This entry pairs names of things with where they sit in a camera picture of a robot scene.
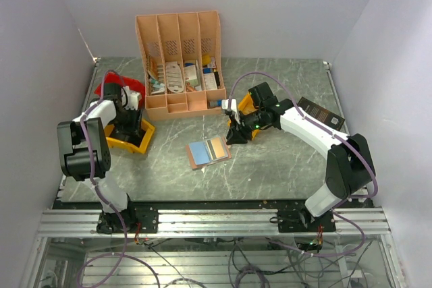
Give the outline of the card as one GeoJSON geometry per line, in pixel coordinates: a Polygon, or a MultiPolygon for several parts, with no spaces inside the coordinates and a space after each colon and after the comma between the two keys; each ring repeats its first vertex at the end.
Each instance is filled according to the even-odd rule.
{"type": "Polygon", "coordinates": [[[206,143],[211,161],[218,161],[220,159],[228,157],[227,148],[225,146],[223,138],[211,138],[207,140],[206,143]]]}

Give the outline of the pink leather card holder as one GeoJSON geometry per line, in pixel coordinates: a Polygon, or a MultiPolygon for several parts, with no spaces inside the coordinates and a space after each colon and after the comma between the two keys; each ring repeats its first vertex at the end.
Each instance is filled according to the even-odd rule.
{"type": "Polygon", "coordinates": [[[188,156],[188,160],[190,163],[190,167],[192,170],[202,169],[209,165],[213,165],[215,163],[220,163],[223,161],[226,161],[228,159],[231,159],[232,155],[230,153],[230,150],[225,142],[225,139],[223,138],[223,141],[225,142],[225,146],[227,148],[228,157],[224,159],[220,159],[218,161],[211,161],[209,156],[209,151],[207,148],[207,140],[203,140],[200,142],[192,142],[189,143],[186,146],[186,153],[188,156]]]}

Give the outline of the yellow bin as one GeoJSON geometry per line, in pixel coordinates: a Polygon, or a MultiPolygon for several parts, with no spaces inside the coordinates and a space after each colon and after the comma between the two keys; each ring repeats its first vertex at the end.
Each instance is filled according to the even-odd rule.
{"type": "Polygon", "coordinates": [[[256,109],[253,105],[252,98],[251,98],[249,93],[247,95],[245,95],[244,98],[240,102],[238,102],[236,99],[233,99],[232,105],[234,103],[238,104],[238,112],[242,112],[245,115],[247,115],[249,113],[253,113],[256,111],[256,109]]]}
{"type": "Polygon", "coordinates": [[[145,154],[155,134],[155,126],[147,120],[141,119],[140,127],[133,132],[117,129],[113,124],[104,129],[108,146],[110,148],[121,148],[130,153],[145,154]]]}

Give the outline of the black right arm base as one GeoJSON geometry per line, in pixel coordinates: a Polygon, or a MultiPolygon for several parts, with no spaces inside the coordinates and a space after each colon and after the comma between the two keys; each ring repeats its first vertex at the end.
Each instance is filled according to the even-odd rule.
{"type": "Polygon", "coordinates": [[[321,217],[313,217],[305,209],[278,210],[269,222],[276,224],[280,233],[327,233],[336,230],[331,212],[326,212],[321,217]]]}

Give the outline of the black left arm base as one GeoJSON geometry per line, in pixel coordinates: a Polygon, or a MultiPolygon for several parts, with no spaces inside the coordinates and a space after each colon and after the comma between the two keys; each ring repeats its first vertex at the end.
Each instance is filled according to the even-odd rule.
{"type": "MultiPolygon", "coordinates": [[[[150,205],[128,202],[127,209],[120,212],[128,233],[156,233],[159,213],[150,205]]],[[[96,232],[99,234],[123,233],[122,222],[115,212],[99,215],[96,232]]]]}

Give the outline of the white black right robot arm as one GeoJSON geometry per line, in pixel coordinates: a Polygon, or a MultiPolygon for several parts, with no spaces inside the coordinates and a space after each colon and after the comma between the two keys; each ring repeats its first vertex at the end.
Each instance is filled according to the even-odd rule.
{"type": "Polygon", "coordinates": [[[274,127],[300,138],[326,160],[325,183],[305,201],[305,210],[298,213],[302,229],[314,230],[321,224],[323,214],[376,180],[364,136],[339,132],[310,116],[292,100],[278,100],[266,82],[248,92],[255,108],[251,113],[239,111],[232,98],[221,102],[230,119],[228,145],[246,144],[254,131],[274,127]]]}

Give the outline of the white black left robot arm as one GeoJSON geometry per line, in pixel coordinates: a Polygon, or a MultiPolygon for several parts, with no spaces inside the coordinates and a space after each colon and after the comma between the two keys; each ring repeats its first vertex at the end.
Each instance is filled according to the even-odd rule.
{"type": "Polygon", "coordinates": [[[57,126],[61,170],[67,177],[83,181],[102,204],[103,211],[115,213],[113,223],[120,231],[130,232],[138,222],[135,212],[128,209],[128,195],[109,174],[111,153],[105,128],[116,140],[140,145],[141,93],[129,86],[108,83],[101,88],[101,97],[89,104],[81,115],[57,126]]]}

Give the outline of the blue grey cylinder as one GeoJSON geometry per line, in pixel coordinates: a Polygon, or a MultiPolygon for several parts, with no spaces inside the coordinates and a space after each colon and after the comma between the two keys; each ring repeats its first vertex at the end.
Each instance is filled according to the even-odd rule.
{"type": "Polygon", "coordinates": [[[221,107],[223,103],[223,100],[210,100],[208,102],[208,106],[210,109],[216,108],[216,107],[221,107]]]}

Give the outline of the red plastic bin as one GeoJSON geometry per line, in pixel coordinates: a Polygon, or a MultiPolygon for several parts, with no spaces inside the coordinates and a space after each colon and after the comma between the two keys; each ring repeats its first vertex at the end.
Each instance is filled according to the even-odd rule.
{"type": "Polygon", "coordinates": [[[109,92],[120,92],[121,87],[128,87],[129,90],[132,92],[139,93],[141,99],[144,98],[146,89],[144,87],[144,84],[134,78],[128,78],[120,76],[113,71],[109,71],[105,78],[104,82],[100,83],[96,90],[94,91],[94,94],[101,96],[102,94],[106,95],[109,94],[109,92]]]}

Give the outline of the white oval perforated board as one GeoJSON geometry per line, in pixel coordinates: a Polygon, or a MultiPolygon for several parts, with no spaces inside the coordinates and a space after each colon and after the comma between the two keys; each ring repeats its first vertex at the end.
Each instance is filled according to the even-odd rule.
{"type": "Polygon", "coordinates": [[[182,93],[184,91],[184,80],[177,61],[165,63],[165,74],[168,91],[174,94],[182,93]]]}

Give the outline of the white box in organizer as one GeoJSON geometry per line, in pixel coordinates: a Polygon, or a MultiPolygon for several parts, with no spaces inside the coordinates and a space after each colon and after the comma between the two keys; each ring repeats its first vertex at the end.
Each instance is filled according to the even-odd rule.
{"type": "Polygon", "coordinates": [[[184,77],[185,77],[185,83],[188,86],[191,87],[196,87],[199,85],[199,81],[198,81],[198,73],[197,73],[197,68],[195,64],[187,64],[184,67],[184,77]]]}

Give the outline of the peach plastic desk organizer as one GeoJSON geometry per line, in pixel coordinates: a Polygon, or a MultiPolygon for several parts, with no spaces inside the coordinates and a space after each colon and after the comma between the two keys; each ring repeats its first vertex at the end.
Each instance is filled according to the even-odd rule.
{"type": "Polygon", "coordinates": [[[144,108],[153,121],[218,115],[210,100],[227,97],[221,70],[221,24],[217,11],[136,16],[136,36],[144,68],[144,108]],[[184,91],[166,85],[165,63],[177,61],[184,91]],[[195,64],[199,85],[185,83],[184,67],[195,64]]]}

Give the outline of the black book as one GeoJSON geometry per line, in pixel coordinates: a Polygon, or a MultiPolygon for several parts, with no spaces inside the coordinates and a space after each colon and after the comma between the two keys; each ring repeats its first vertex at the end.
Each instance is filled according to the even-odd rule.
{"type": "Polygon", "coordinates": [[[340,131],[344,125],[345,119],[343,117],[323,108],[307,98],[301,97],[298,101],[298,106],[305,113],[334,130],[340,131]]]}

